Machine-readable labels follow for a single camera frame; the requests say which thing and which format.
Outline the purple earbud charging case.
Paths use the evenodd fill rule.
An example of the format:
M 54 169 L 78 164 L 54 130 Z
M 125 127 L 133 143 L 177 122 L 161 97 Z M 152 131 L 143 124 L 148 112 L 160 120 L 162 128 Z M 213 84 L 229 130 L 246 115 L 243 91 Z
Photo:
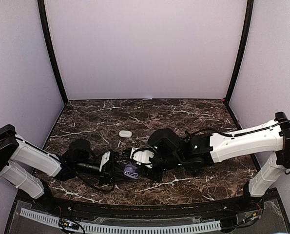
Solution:
M 125 165 L 123 173 L 125 176 L 132 178 L 132 179 L 138 179 L 138 176 L 139 176 L 137 173 L 137 167 L 133 164 Z

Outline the white earbud charging case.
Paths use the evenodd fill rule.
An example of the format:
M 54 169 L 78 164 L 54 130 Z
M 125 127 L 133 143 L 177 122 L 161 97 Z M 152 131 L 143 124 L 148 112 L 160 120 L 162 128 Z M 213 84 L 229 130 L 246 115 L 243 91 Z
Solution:
M 121 130 L 119 132 L 119 136 L 123 137 L 123 138 L 130 138 L 132 136 L 132 132 L 131 131 L 127 131 L 127 130 Z

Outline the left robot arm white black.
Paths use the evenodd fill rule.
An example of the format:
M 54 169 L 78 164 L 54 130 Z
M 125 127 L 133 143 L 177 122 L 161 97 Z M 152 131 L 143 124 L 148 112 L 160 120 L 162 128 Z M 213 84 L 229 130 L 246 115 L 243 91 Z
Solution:
M 48 213 L 58 208 L 57 201 L 49 195 L 45 182 L 32 176 L 22 164 L 58 181 L 77 177 L 98 191 L 103 190 L 101 186 L 104 184 L 110 184 L 112 187 L 109 190 L 113 191 L 122 170 L 116 162 L 116 155 L 114 151 L 107 151 L 97 157 L 89 141 L 77 139 L 70 143 L 62 156 L 57 156 L 23 139 L 11 124 L 0 128 L 0 177 L 31 198 L 39 199 L 39 206 Z

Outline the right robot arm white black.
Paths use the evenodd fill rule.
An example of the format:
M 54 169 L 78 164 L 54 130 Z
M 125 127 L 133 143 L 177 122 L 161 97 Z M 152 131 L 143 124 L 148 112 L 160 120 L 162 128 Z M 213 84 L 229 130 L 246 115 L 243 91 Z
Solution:
M 230 133 L 209 130 L 208 134 L 191 134 L 180 138 L 173 130 L 158 129 L 148 139 L 150 148 L 139 156 L 139 162 L 153 172 L 176 167 L 199 169 L 238 156 L 270 152 L 257 175 L 244 188 L 238 208 L 247 212 L 266 190 L 290 169 L 290 120 L 283 112 L 258 126 Z

